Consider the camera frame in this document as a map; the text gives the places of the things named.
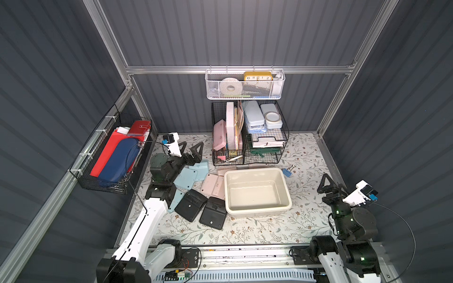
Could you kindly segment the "light blue calculator middle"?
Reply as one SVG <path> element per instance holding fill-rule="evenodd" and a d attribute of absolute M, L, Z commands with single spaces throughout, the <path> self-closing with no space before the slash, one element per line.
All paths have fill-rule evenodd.
<path fill-rule="evenodd" d="M 178 189 L 190 190 L 196 182 L 197 175 L 198 172 L 196 170 L 185 167 L 175 179 L 174 184 Z"/>

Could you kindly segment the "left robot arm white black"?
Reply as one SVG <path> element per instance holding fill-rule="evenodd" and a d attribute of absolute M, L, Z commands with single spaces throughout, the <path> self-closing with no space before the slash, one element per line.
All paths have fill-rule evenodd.
<path fill-rule="evenodd" d="M 164 239 L 151 254 L 148 248 L 176 195 L 174 181 L 185 166 L 202 161 L 204 143 L 195 144 L 188 153 L 184 151 L 184 141 L 174 142 L 168 147 L 179 150 L 180 156 L 155 156 L 150 161 L 152 181 L 145 194 L 141 213 L 115 253 L 98 263 L 98 283 L 150 283 L 165 267 L 180 263 L 182 246 L 179 240 Z"/>

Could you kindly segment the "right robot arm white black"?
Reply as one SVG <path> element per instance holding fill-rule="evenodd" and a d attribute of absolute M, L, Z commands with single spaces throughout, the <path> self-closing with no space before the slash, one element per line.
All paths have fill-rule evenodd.
<path fill-rule="evenodd" d="M 330 283 L 379 283 L 382 281 L 378 256 L 370 240 L 378 234 L 376 218 L 366 208 L 377 201 L 378 192 L 366 181 L 352 193 L 329 174 L 322 176 L 317 193 L 330 206 L 327 217 L 333 236 L 312 237 L 309 255 L 322 264 Z"/>

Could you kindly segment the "white mesh hanging basket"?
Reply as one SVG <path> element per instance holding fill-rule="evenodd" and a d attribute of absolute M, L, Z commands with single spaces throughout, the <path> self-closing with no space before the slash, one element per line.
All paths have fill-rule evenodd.
<path fill-rule="evenodd" d="M 273 81 L 244 81 L 246 71 L 270 71 Z M 243 83 L 242 95 L 228 97 L 220 93 L 219 82 L 229 77 Z M 278 100 L 283 93 L 285 79 L 281 69 L 210 68 L 205 71 L 206 96 L 210 100 Z"/>

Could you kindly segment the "white tape roll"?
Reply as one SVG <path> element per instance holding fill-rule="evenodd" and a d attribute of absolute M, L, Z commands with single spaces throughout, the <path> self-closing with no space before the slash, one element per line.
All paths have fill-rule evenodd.
<path fill-rule="evenodd" d="M 225 78 L 219 82 L 219 90 L 223 96 L 240 96 L 243 93 L 243 83 L 235 78 Z"/>

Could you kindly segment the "floral table mat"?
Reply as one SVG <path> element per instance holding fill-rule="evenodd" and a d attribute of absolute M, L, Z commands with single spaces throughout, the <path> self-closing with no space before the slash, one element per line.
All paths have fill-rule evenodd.
<path fill-rule="evenodd" d="M 296 244 L 316 235 L 332 235 L 327 221 L 331 212 L 317 188 L 323 173 L 333 166 L 326 145 L 316 132 L 291 132 L 283 156 L 276 167 L 292 169 L 286 178 L 292 207 L 267 218 L 236 218 L 228 215 L 221 230 L 189 222 L 177 213 L 160 221 L 151 244 L 179 239 L 184 245 Z"/>

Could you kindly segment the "blue binder clip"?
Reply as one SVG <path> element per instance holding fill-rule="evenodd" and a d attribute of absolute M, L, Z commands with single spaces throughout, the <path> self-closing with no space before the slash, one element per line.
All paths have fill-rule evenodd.
<path fill-rule="evenodd" d="M 295 165 L 292 165 L 292 166 L 290 166 L 288 168 L 282 169 L 283 175 L 286 176 L 287 178 L 291 178 L 291 176 L 293 174 L 293 169 L 295 167 L 296 167 Z"/>

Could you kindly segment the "white round tape box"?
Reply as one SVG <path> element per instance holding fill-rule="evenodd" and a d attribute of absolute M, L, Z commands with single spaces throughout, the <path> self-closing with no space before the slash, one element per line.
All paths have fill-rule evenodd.
<path fill-rule="evenodd" d="M 280 114 L 276 104 L 262 104 L 260 108 L 264 116 L 266 128 L 272 130 L 283 127 L 283 117 Z"/>

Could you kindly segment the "pink case in organizer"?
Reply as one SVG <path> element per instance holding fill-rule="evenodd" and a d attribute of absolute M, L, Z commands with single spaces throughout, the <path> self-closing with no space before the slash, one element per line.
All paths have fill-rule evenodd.
<path fill-rule="evenodd" d="M 227 145 L 225 120 L 220 120 L 214 124 L 212 145 L 215 151 L 222 150 Z"/>

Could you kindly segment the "pink upright book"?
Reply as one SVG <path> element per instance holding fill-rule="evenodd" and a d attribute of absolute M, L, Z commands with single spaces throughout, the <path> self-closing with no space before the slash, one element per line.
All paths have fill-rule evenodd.
<path fill-rule="evenodd" d="M 226 103 L 225 129 L 226 142 L 229 150 L 235 150 L 235 107 L 233 102 Z"/>

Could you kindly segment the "black calculator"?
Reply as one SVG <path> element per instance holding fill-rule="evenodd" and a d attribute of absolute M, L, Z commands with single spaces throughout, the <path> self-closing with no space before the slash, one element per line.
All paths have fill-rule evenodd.
<path fill-rule="evenodd" d="M 210 197 L 204 206 L 199 222 L 210 228 L 222 230 L 226 217 L 225 200 Z"/>
<path fill-rule="evenodd" d="M 207 201 L 208 198 L 205 195 L 191 189 L 184 194 L 175 212 L 187 221 L 193 222 Z"/>

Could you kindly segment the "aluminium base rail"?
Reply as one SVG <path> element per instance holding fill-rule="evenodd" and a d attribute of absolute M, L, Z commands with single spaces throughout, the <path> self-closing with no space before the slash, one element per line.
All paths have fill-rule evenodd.
<path fill-rule="evenodd" d="M 380 283 L 398 283 L 383 247 L 374 248 Z M 183 283 L 329 283 L 322 264 L 310 258 L 308 245 L 182 246 L 180 263 L 165 267 L 151 283 L 180 283 L 163 281 L 165 272 L 174 270 L 193 272 Z"/>

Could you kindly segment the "red wallet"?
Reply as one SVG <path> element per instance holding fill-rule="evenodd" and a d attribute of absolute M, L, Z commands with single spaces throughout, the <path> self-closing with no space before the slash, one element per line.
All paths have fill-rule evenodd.
<path fill-rule="evenodd" d="M 150 129 L 152 125 L 148 120 L 137 120 L 132 124 L 132 127 L 129 129 L 127 136 L 128 137 L 141 137 L 144 136 Z"/>

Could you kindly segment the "light blue calculator upper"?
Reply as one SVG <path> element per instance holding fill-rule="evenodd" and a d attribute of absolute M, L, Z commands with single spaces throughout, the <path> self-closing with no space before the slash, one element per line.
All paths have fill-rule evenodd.
<path fill-rule="evenodd" d="M 204 181 L 206 176 L 210 173 L 210 164 L 208 160 L 204 159 L 200 163 L 196 163 L 193 166 L 190 166 L 189 169 L 197 173 L 195 181 L 200 182 Z"/>

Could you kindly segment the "light blue pencil case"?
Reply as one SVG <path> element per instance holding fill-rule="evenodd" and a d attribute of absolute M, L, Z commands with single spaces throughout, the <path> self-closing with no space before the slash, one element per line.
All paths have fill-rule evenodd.
<path fill-rule="evenodd" d="M 262 126 L 265 123 L 263 112 L 257 101 L 249 100 L 243 103 L 245 118 L 251 127 Z"/>

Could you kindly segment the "yellow clock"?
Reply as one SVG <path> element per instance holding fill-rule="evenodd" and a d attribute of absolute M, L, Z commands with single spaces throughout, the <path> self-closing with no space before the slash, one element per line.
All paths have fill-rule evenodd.
<path fill-rule="evenodd" d="M 246 71 L 244 81 L 273 81 L 270 71 Z"/>

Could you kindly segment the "pink calculator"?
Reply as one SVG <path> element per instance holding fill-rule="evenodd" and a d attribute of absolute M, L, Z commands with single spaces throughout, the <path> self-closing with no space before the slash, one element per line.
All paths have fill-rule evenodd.
<path fill-rule="evenodd" d="M 238 167 L 238 166 L 227 166 L 227 167 L 222 167 L 222 168 L 219 168 L 217 170 L 217 175 L 218 176 L 225 176 L 225 174 L 227 172 L 230 172 L 230 171 L 237 171 L 237 170 L 241 170 L 241 167 Z"/>
<path fill-rule="evenodd" d="M 224 200 L 224 177 L 214 174 L 207 174 L 201 186 L 200 192 L 208 198 L 215 197 Z"/>

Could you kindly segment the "beige plastic storage box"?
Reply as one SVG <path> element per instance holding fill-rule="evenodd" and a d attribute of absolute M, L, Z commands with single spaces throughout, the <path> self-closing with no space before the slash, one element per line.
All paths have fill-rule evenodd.
<path fill-rule="evenodd" d="M 235 218 L 275 216 L 293 205 L 285 175 L 276 167 L 228 171 L 224 191 L 226 211 Z"/>

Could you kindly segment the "navy blue pouch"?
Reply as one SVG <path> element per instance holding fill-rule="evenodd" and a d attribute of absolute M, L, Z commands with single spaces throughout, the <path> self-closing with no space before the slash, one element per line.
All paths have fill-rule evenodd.
<path fill-rule="evenodd" d="M 101 187 L 109 187 L 118 183 L 128 172 L 139 154 L 139 140 L 127 138 L 122 140 L 111 155 L 103 171 L 97 177 Z"/>

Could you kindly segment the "light blue calculator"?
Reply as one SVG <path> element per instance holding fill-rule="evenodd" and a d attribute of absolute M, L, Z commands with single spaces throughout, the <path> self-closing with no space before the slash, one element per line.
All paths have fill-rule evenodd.
<path fill-rule="evenodd" d="M 171 204 L 169 205 L 169 208 L 168 208 L 168 213 L 172 213 L 175 211 L 175 208 L 178 206 L 178 204 L 180 203 L 180 201 L 182 200 L 182 198 L 184 197 L 185 195 L 185 192 L 177 189 L 175 191 L 175 195 L 173 197 L 173 200 L 171 202 Z"/>
<path fill-rule="evenodd" d="M 193 166 L 190 166 L 189 169 L 197 173 L 195 181 L 200 182 L 204 181 L 206 176 L 210 173 L 210 164 L 208 160 L 204 159 L 200 163 L 196 163 Z"/>
<path fill-rule="evenodd" d="M 198 172 L 196 170 L 185 167 L 175 179 L 174 184 L 178 189 L 190 190 L 196 182 L 197 175 Z"/>

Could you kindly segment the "light blue calculator lower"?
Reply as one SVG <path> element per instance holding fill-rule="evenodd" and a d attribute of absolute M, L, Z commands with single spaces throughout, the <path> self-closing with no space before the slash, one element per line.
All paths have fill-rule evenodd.
<path fill-rule="evenodd" d="M 175 191 L 175 195 L 173 197 L 173 200 L 171 202 L 171 204 L 169 205 L 169 208 L 168 208 L 168 213 L 172 213 L 175 211 L 175 208 L 178 206 L 178 204 L 180 203 L 180 201 L 182 200 L 182 198 L 184 197 L 185 195 L 185 192 L 177 189 Z"/>

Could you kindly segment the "red folder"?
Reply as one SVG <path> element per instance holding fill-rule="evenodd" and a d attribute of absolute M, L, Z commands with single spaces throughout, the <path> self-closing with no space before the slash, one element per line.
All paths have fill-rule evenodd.
<path fill-rule="evenodd" d="M 97 159 L 96 164 L 92 168 L 90 172 L 90 176 L 98 177 L 99 174 L 103 171 L 104 167 L 106 166 L 107 162 L 109 161 L 111 155 L 115 151 L 117 145 L 124 139 L 127 138 L 127 133 L 129 131 L 129 127 L 117 127 L 113 133 L 110 135 L 109 139 L 107 140 L 106 146 L 103 148 L 99 158 Z"/>

